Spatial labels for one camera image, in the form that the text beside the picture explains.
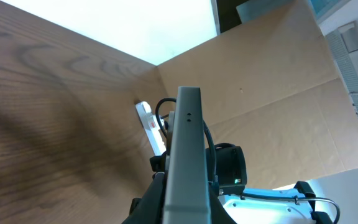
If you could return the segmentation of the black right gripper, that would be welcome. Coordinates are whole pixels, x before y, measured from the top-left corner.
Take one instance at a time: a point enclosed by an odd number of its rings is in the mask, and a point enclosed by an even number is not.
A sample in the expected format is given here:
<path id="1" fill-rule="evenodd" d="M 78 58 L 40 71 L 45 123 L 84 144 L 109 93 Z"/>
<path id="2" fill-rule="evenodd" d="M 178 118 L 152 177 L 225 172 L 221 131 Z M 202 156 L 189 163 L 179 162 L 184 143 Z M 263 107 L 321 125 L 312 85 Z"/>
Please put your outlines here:
<path id="1" fill-rule="evenodd" d="M 150 158 L 150 165 L 154 172 L 166 173 L 168 170 L 168 156 L 166 154 L 153 156 Z"/>

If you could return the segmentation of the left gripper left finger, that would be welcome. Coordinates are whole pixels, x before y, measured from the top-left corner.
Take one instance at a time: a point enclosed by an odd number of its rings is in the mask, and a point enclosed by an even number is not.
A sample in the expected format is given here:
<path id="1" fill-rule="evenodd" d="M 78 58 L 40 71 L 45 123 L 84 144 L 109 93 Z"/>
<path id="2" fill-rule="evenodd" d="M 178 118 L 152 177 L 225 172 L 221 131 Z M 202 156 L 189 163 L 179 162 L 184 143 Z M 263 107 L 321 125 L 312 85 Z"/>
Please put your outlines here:
<path id="1" fill-rule="evenodd" d="M 165 173 L 158 172 L 142 198 L 132 200 L 129 216 L 122 224 L 161 223 L 164 197 Z"/>

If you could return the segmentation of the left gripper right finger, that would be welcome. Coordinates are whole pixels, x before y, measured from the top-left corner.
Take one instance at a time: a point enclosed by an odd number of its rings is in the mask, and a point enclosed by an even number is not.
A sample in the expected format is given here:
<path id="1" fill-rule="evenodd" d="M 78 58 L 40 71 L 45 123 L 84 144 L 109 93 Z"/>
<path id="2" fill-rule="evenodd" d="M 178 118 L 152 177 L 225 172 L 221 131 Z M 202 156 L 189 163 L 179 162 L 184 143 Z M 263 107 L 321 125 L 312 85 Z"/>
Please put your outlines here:
<path id="1" fill-rule="evenodd" d="M 218 196 L 214 193 L 213 188 L 209 187 L 209 204 L 211 207 L 212 224 L 236 224 L 223 208 Z"/>

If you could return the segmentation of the Galaxy S25 Ultra smartphone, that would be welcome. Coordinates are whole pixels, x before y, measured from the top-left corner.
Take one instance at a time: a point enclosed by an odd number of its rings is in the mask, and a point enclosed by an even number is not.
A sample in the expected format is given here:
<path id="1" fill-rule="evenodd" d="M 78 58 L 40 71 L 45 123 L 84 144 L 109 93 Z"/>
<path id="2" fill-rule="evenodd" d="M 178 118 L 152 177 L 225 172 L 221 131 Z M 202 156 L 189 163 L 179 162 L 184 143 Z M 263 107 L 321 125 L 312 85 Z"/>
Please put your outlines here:
<path id="1" fill-rule="evenodd" d="M 201 91 L 178 88 L 163 224 L 211 223 Z"/>

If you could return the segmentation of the white power strip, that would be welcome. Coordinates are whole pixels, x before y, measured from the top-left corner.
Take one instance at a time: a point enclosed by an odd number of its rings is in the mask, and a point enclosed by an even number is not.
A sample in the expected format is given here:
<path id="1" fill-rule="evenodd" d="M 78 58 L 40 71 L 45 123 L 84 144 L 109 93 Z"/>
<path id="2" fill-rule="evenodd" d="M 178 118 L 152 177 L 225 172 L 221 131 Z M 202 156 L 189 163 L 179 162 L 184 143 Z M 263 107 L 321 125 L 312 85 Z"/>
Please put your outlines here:
<path id="1" fill-rule="evenodd" d="M 137 103 L 135 108 L 154 154 L 161 156 L 166 151 L 166 146 L 160 134 L 160 126 L 157 123 L 156 116 L 146 101 Z"/>

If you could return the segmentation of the brown cardboard sheet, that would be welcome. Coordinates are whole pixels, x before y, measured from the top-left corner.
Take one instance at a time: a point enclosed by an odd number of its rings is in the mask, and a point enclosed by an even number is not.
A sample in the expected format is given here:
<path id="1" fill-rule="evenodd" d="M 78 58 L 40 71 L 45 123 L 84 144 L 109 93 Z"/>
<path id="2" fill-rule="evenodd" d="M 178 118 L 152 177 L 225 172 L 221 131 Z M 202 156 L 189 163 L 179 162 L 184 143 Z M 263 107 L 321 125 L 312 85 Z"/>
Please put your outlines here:
<path id="1" fill-rule="evenodd" d="M 244 151 L 248 186 L 358 168 L 358 119 L 305 1 L 291 1 L 158 66 L 170 96 L 201 90 L 215 142 Z"/>

